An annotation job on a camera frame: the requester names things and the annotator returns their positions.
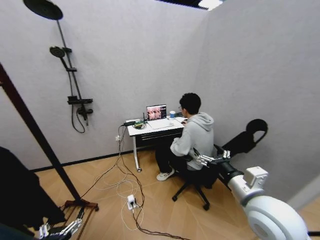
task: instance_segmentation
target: laptop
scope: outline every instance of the laptop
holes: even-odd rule
[[[173,125],[167,119],[167,105],[153,105],[146,107],[146,117],[152,129],[168,128]]]

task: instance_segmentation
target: black metal pole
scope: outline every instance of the black metal pole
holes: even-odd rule
[[[70,193],[74,197],[75,201],[81,204],[81,197],[77,192],[75,186],[71,182],[70,178],[68,177],[66,171],[61,166],[56,154],[54,153],[53,149],[49,145],[47,139],[45,138],[44,134],[40,130],[38,124],[36,123],[34,117],[31,115],[29,109],[27,108],[25,102],[19,95],[16,87],[10,80],[9,76],[7,75],[5,69],[3,68],[2,64],[0,63],[0,86],[5,91],[6,95],[9,97],[10,101],[22,117],[23,121],[29,128],[30,132],[33,134],[34,138],[42,148],[43,152],[52,163],[53,167],[63,180],[66,187],[69,189]]]
[[[61,39],[62,39],[63,46],[64,46],[65,48],[67,48],[66,41],[65,41],[65,38],[64,38],[64,34],[62,33],[62,29],[61,29],[59,20],[57,20],[56,22],[57,22],[57,24],[58,24],[58,28],[59,28],[59,32],[60,32],[60,35],[61,35]],[[71,59],[70,59],[70,56],[69,56],[69,53],[68,53],[68,52],[66,53],[66,58],[68,59],[68,63],[69,63],[70,68],[73,68],[72,63],[71,63]],[[73,77],[73,80],[74,80],[74,84],[75,84],[75,87],[76,87],[76,91],[78,92],[79,99],[81,100],[82,97],[81,97],[81,93],[80,93],[80,90],[79,90],[79,86],[78,86],[78,82],[77,82],[76,75],[75,75],[75,73],[74,73],[73,71],[71,72],[71,74],[72,74],[72,77]]]

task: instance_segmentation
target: blue cup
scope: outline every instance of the blue cup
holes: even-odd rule
[[[174,119],[176,116],[176,112],[175,111],[170,111],[170,118]]]

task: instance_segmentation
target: white cable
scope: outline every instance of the white cable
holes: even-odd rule
[[[125,204],[124,204],[124,205],[122,206],[122,208],[121,208],[121,219],[122,219],[122,222],[124,223],[125,227],[126,227],[128,230],[130,230],[130,231],[135,231],[135,230],[138,229],[138,227],[136,227],[136,228],[134,228],[134,229],[131,229],[130,227],[128,227],[128,225],[126,224],[126,222],[125,222],[125,220],[124,220],[123,211],[124,211],[125,205],[127,205],[127,204],[128,204],[128,201],[126,201]],[[141,218],[141,222],[140,222],[139,225],[142,224],[142,221],[144,220],[144,215],[145,215],[144,209],[141,208],[141,210],[142,210],[142,218]]]
[[[124,180],[124,181],[121,182],[120,184],[122,184],[122,183],[124,183],[124,182],[130,183],[131,186],[132,186],[132,190],[131,190],[131,193],[130,193],[129,195],[135,195],[135,194],[138,192],[138,187],[137,187],[137,188],[135,189],[135,193],[134,193],[134,185],[132,184],[132,182],[133,182],[133,183],[136,183],[136,185],[138,186],[138,183],[137,183],[136,181],[129,179],[129,180]],[[116,194],[117,194],[119,197],[126,199],[128,196],[123,196],[123,195],[121,195],[121,194],[118,192],[118,188],[119,188],[120,184],[116,187]]]
[[[128,174],[129,174],[128,170],[125,169],[125,172],[124,172],[124,171],[121,170],[121,167],[123,167],[123,166],[118,165],[118,161],[119,161],[119,159],[120,159],[120,156],[121,156],[121,152],[122,152],[122,151],[123,151],[123,146],[122,146],[122,149],[119,151],[119,155],[118,155],[118,158],[117,158],[115,164],[114,164],[111,168],[109,168],[108,170],[106,170],[106,171],[102,172],[101,174],[99,174],[99,175],[94,179],[93,184],[94,184],[94,188],[95,188],[95,189],[101,190],[101,191],[103,191],[103,190],[108,190],[108,189],[112,189],[112,188],[115,188],[115,187],[116,187],[116,194],[117,194],[119,197],[126,199],[127,196],[123,196],[123,195],[121,195],[121,194],[118,192],[119,186],[120,186],[122,183],[130,183],[131,186],[132,186],[130,195],[135,195],[135,194],[138,192],[138,186],[139,186],[139,185],[138,185],[138,183],[137,183],[136,181],[134,181],[134,180],[126,179],[127,176],[128,176]],[[120,171],[124,174],[124,178],[123,178],[122,180],[116,182],[116,183],[112,183],[112,184],[106,183],[106,182],[105,182],[105,178],[106,178],[106,176],[107,176],[106,174],[109,173],[109,171],[111,171],[113,168],[119,168]],[[103,178],[104,184],[108,185],[109,187],[106,187],[106,188],[98,188],[98,187],[95,186],[95,184],[97,183],[97,181],[99,181],[101,178]],[[134,192],[134,185],[133,185],[133,183],[136,183],[136,186],[137,186],[137,187],[135,188],[135,192]],[[125,227],[126,227],[128,230],[130,230],[130,231],[135,231],[135,230],[138,229],[138,227],[136,227],[135,229],[131,229],[130,227],[128,227],[128,225],[126,224],[126,222],[125,222],[125,220],[124,220],[124,217],[123,217],[123,210],[124,210],[125,205],[127,205],[127,204],[128,204],[128,201],[126,201],[125,204],[124,204],[124,205],[122,206],[122,208],[121,208],[121,219],[122,219],[122,222],[124,223]],[[142,222],[143,222],[143,220],[144,220],[144,215],[145,215],[145,213],[144,213],[143,207],[141,207],[141,206],[139,206],[139,205],[138,205],[138,207],[141,208],[141,211],[142,211],[142,218],[141,218],[141,222],[140,222],[140,224],[139,224],[139,225],[141,225]],[[132,209],[133,218],[134,218],[134,213],[135,213],[134,210],[135,210],[135,209],[133,208],[133,209]]]

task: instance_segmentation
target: white desk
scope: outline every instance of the white desk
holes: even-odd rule
[[[136,137],[144,135],[146,140],[150,140],[155,138],[163,138],[163,137],[177,135],[180,133],[181,129],[184,128],[184,126],[181,124],[181,122],[184,119],[186,118],[175,117],[174,119],[169,119],[169,121],[173,125],[170,125],[168,127],[158,128],[158,129],[152,129],[148,123],[146,123],[146,127],[144,129],[136,129],[133,126],[127,127],[129,136],[132,137],[132,140],[133,140],[133,154],[134,154],[136,170],[138,172],[141,172],[142,169],[139,167],[139,162],[138,162]],[[137,120],[139,119],[131,119],[131,120],[127,120],[126,122],[137,121]]]

